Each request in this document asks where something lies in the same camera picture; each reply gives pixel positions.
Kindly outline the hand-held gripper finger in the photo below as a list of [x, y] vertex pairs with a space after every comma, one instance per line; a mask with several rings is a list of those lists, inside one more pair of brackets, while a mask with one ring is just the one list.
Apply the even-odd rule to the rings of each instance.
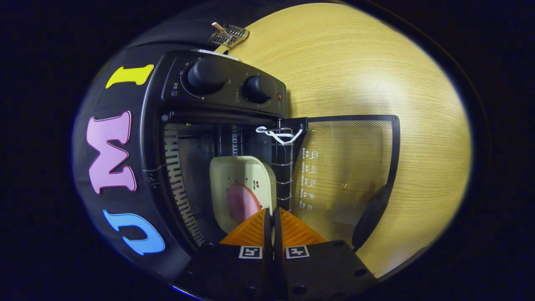
[[272, 224], [262, 209], [218, 243], [206, 243], [180, 275], [180, 288], [205, 301], [273, 300]]
[[377, 283], [344, 240], [324, 239], [282, 208], [274, 211], [274, 265], [283, 301], [354, 301]]

